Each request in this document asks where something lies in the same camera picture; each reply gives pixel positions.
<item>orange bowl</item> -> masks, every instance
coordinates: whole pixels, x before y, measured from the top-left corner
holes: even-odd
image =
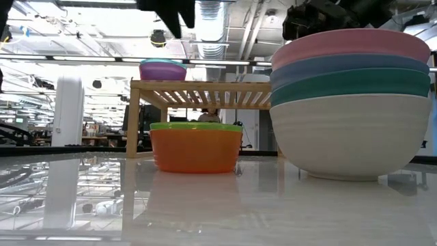
[[[164,172],[217,174],[234,170],[242,139],[238,131],[151,130],[155,164]]]

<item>white bowl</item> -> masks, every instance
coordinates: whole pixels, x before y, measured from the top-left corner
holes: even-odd
[[[415,156],[431,100],[359,94],[297,100],[270,110],[282,153],[319,178],[375,180]]]

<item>wooden shelf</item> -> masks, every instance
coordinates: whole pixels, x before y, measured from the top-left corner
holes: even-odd
[[[137,153],[140,98],[161,109],[161,122],[167,121],[168,108],[270,109],[267,82],[211,81],[131,81],[127,157],[153,157]]]

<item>stack of bowls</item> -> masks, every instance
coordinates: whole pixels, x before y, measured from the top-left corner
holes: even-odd
[[[343,29],[272,58],[270,110],[282,153],[320,178],[375,180],[406,165],[427,130],[429,47],[408,34]]]
[[[186,66],[170,59],[145,59],[139,65],[139,74],[143,80],[183,81]]]
[[[159,170],[217,174],[234,170],[242,127],[209,122],[150,124],[150,138]]]

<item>glossy table surface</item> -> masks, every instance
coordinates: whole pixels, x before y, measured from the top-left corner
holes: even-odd
[[[437,166],[409,164],[378,182],[339,182],[312,178],[276,157],[242,156],[233,173],[217,175],[164,173],[153,160],[127,161],[123,154],[0,164],[0,175],[33,170],[13,186],[0,184],[2,246],[437,241]],[[23,205],[36,200],[42,206]]]

